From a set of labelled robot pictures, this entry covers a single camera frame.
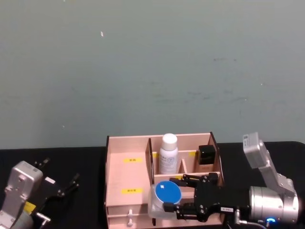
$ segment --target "cable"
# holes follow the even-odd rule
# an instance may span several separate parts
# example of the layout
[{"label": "cable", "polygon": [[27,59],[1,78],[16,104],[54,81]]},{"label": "cable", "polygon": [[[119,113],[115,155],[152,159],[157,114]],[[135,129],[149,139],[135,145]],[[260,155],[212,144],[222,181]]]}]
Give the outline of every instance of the cable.
[{"label": "cable", "polygon": [[257,227],[261,227],[262,229],[267,229],[265,226],[263,226],[262,224],[259,224],[259,223],[248,222],[247,224],[257,226]]}]

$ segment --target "blue lid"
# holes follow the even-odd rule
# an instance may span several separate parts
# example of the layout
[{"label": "blue lid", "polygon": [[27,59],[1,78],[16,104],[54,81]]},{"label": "blue lid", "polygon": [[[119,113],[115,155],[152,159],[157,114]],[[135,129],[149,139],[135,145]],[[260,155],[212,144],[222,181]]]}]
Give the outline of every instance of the blue lid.
[{"label": "blue lid", "polygon": [[157,198],[163,203],[177,204],[181,200],[181,190],[174,182],[169,180],[161,181],[157,184],[155,193]]}]

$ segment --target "yellow sticker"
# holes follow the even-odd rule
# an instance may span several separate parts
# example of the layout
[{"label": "yellow sticker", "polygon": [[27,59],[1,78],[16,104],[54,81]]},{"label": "yellow sticker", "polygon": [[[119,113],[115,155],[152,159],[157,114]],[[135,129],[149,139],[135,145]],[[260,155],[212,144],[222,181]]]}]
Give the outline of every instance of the yellow sticker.
[{"label": "yellow sticker", "polygon": [[32,213],[34,211],[34,209],[36,208],[35,205],[33,205],[32,203],[30,202],[25,202],[25,205],[24,205],[24,211],[27,212],[28,214]]},{"label": "yellow sticker", "polygon": [[142,158],[138,157],[138,158],[126,158],[124,159],[125,163],[136,163],[136,162],[142,162]]},{"label": "yellow sticker", "polygon": [[153,153],[152,153],[152,157],[153,157],[153,158],[158,157],[158,153],[157,153],[157,152],[153,152]]},{"label": "yellow sticker", "polygon": [[136,194],[136,193],[142,193],[142,188],[124,188],[122,189],[122,194]]},{"label": "yellow sticker", "polygon": [[196,156],[196,151],[189,152],[189,156]]}]

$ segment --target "black tablecloth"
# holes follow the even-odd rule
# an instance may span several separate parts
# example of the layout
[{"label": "black tablecloth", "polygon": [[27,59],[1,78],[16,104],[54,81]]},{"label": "black tablecloth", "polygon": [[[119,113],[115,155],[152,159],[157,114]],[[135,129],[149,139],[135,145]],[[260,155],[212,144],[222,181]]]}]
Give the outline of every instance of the black tablecloth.
[{"label": "black tablecloth", "polygon": [[[243,154],[241,143],[218,144],[221,152],[224,181],[227,186],[248,188],[264,186],[257,170],[251,170]],[[279,173],[294,181],[296,191],[305,190],[305,145],[298,142],[266,143],[274,165]],[[49,148],[0,150],[0,190],[4,190],[11,168],[25,160],[34,163],[46,157],[51,159],[47,176],[65,186],[75,173],[80,173],[80,188],[75,193],[74,202],[60,221],[49,225],[48,229],[104,229],[103,183],[105,171],[105,148]],[[2,206],[4,192],[0,195]]]}]

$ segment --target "wooden box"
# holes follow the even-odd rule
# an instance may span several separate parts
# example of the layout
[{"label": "wooden box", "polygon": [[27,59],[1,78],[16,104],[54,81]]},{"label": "wooden box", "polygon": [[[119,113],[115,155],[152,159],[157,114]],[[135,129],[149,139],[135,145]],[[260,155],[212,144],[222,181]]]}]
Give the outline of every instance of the wooden box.
[{"label": "wooden box", "polygon": [[[160,175],[159,150],[162,135],[108,137],[106,165],[105,209],[109,229],[151,229],[218,225],[223,217],[213,214],[206,223],[196,220],[152,220],[148,216],[148,193],[151,184],[183,174],[219,174],[219,185],[223,182],[221,161],[214,136],[211,133],[180,134],[178,137],[178,168],[172,175]],[[200,145],[213,145],[216,150],[214,164],[199,169],[196,164]],[[194,189],[182,187],[182,201],[192,202]]]}]

